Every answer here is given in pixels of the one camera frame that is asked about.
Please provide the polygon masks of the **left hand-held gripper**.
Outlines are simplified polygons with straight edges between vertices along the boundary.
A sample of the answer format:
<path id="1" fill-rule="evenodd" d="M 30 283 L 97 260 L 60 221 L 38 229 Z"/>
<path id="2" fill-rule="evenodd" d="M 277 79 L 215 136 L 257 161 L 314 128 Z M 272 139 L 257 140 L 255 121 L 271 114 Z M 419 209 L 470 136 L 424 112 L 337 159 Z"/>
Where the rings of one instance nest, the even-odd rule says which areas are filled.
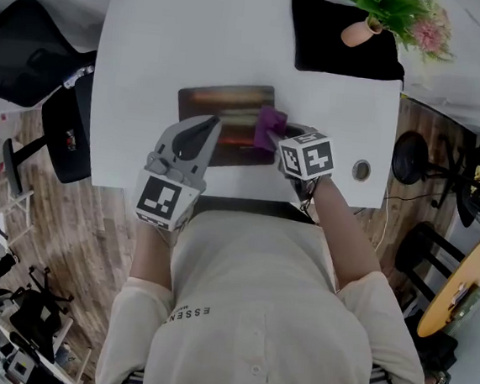
<path id="1" fill-rule="evenodd" d="M 204 173 L 218 142 L 218 116 L 196 116 L 168 127 L 148 154 L 134 189 L 138 219 L 168 232 L 180 231 L 206 190 Z"/>

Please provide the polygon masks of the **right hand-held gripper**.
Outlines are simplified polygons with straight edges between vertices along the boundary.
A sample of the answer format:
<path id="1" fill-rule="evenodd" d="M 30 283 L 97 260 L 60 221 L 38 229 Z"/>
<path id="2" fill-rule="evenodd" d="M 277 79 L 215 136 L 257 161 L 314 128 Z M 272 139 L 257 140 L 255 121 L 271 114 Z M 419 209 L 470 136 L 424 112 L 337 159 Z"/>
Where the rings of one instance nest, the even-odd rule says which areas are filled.
<path id="1" fill-rule="evenodd" d="M 266 132 L 272 151 L 280 156 L 279 170 L 291 182 L 300 202 L 310 200 L 318 180 L 334 170 L 332 140 L 314 127 L 287 123 L 285 136 Z"/>

